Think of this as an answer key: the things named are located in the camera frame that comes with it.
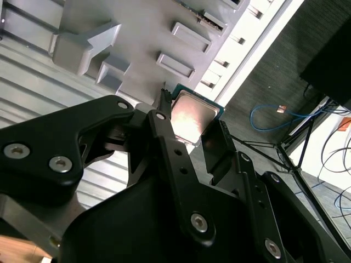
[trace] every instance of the wooden surface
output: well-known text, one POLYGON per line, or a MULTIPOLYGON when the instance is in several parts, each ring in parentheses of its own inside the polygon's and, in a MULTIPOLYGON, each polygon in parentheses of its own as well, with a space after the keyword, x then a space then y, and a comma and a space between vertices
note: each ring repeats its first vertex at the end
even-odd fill
POLYGON ((51 258, 30 241, 0 236, 0 263, 39 263, 51 258))

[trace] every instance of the white wall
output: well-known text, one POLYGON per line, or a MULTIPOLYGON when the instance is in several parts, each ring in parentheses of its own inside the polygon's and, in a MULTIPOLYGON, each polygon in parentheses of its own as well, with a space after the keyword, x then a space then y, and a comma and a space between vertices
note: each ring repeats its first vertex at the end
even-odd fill
MULTIPOLYGON (((302 163, 302 170, 313 176, 318 176, 320 169, 322 168, 321 162, 321 150, 324 142, 328 136, 340 125, 343 116, 331 114, 314 132, 312 133, 304 160, 302 163)), ((331 137, 324 150, 324 162, 333 153, 334 150, 346 147, 348 140, 351 137, 351 126, 345 131, 337 131, 331 137)), ((298 164, 304 141, 293 151, 290 158, 295 164, 298 164)), ((346 167, 351 167, 351 150, 347 151, 346 167)), ((330 170, 341 171, 345 170, 343 166, 343 151, 334 154, 325 164, 330 170)), ((335 185, 340 189, 346 189, 351 186, 351 175, 347 172, 344 173, 333 173, 327 169, 323 169, 320 177, 321 180, 328 182, 329 184, 335 185)))

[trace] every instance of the black monitor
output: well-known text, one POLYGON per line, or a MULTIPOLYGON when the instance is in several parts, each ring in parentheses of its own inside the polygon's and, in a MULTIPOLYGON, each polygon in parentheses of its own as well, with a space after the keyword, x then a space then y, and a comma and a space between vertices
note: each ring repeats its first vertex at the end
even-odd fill
POLYGON ((301 77, 351 110, 351 18, 310 62, 301 77))

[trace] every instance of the gray floor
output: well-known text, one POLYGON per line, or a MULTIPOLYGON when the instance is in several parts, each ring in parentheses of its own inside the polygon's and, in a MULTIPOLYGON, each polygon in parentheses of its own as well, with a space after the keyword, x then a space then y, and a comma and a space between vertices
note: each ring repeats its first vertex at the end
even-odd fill
MULTIPOLYGON (((291 111, 308 113, 314 105, 303 98, 307 83, 300 79, 299 74, 350 17, 350 0, 305 0, 227 105, 222 120, 226 121, 230 132, 244 140, 281 141, 286 129, 269 133, 255 131, 249 122, 250 111, 257 105, 274 104, 286 105, 291 111)), ((315 94, 316 92, 311 90, 307 96, 312 98, 315 94)), ((290 116, 269 110, 257 112, 254 118, 255 124, 262 128, 275 127, 290 120, 290 116)), ((260 155, 243 148, 238 143, 236 146, 238 150, 246 152, 251 157, 257 172, 276 171, 276 166, 260 155)), ((277 158, 274 150, 265 149, 265 151, 277 158)), ((211 176, 206 173, 202 147, 193 151, 191 159, 200 181, 209 182, 211 176)), ((301 201, 310 207, 293 178, 284 173, 279 175, 301 201)), ((317 185, 315 177, 306 173, 304 176, 345 237, 351 240, 351 230, 341 216, 340 210, 334 205, 335 198, 342 190, 328 184, 317 185)), ((351 202, 343 200, 342 207, 351 207, 351 202)), ((350 214, 346 218, 351 224, 351 210, 344 210, 344 214, 350 214)))

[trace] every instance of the screw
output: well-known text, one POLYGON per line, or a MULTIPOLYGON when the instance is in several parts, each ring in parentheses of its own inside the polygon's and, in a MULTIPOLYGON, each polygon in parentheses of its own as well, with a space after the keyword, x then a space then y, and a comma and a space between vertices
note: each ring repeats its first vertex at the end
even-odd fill
POLYGON ((250 158, 249 158, 246 154, 244 154, 244 153, 241 153, 241 157, 242 157, 245 161, 247 161, 247 162, 250 161, 250 158))
POLYGON ((50 160, 49 166, 58 173, 67 173, 72 169, 72 162, 65 156, 55 156, 50 160))
POLYGON ((119 102, 119 103, 117 103, 117 105, 119 105, 119 107, 124 108, 124 109, 128 108, 128 105, 123 103, 123 102, 119 102))
POLYGON ((269 238, 266 238, 264 241, 265 248, 267 248, 268 252, 275 257, 276 259, 281 258, 281 252, 279 247, 269 238))
POLYGON ((191 224, 193 227, 195 227, 196 230, 201 233, 205 233, 207 231, 207 221, 202 215, 198 213, 193 213, 191 215, 191 224))
POLYGON ((156 113, 156 116, 157 116, 159 119, 165 119, 165 116, 163 116, 163 115, 160 114, 160 113, 156 113))
POLYGON ((280 182, 279 177, 276 176, 275 174, 270 174, 270 177, 272 177, 272 179, 273 179, 274 181, 280 182))
POLYGON ((23 159, 30 152, 29 148, 23 144, 9 144, 4 148, 4 154, 11 159, 23 159))

